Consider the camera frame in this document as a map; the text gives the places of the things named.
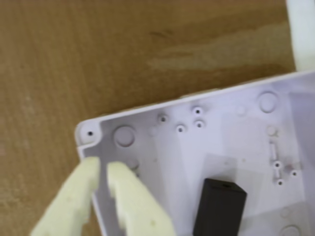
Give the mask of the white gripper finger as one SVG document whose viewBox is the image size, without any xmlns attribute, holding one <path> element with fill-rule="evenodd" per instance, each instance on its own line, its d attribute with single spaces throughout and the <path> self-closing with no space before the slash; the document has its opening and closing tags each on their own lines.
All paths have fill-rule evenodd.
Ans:
<svg viewBox="0 0 315 236">
<path fill-rule="evenodd" d="M 127 236 L 176 235 L 169 215 L 125 163 L 107 164 L 107 185 L 119 227 Z"/>
<path fill-rule="evenodd" d="M 90 218 L 92 196 L 99 180 L 99 157 L 84 158 L 62 184 L 30 235 L 80 236 Z"/>
</svg>

